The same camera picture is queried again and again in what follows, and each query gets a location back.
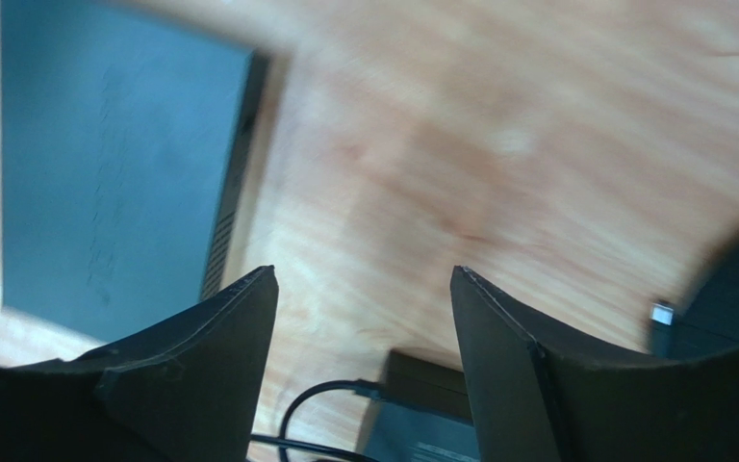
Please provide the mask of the black power adapter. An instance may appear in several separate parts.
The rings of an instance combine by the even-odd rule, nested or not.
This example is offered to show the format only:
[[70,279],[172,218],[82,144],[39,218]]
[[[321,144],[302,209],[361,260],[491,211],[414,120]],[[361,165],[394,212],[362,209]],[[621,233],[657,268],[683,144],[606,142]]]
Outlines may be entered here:
[[480,459],[462,372],[392,350],[356,451],[376,461]]

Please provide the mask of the black network switch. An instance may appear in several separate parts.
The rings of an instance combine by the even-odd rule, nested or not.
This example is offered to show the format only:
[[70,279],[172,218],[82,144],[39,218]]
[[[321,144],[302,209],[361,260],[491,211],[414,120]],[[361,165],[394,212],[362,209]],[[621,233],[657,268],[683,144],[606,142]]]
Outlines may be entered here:
[[109,1],[0,5],[3,303],[110,343],[221,288],[268,57]]

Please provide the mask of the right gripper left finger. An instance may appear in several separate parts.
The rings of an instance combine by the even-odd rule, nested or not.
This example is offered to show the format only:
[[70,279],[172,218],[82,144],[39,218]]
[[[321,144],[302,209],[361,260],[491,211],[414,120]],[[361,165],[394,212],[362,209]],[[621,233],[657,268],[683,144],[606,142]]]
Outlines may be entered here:
[[73,360],[0,367],[0,461],[243,461],[278,296],[262,266]]

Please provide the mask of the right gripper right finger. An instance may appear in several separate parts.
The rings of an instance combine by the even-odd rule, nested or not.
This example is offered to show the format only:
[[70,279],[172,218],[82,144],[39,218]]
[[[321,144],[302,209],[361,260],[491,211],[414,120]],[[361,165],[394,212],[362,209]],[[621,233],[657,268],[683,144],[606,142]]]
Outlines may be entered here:
[[466,267],[452,313],[484,461],[739,461],[739,346],[658,358],[573,328]]

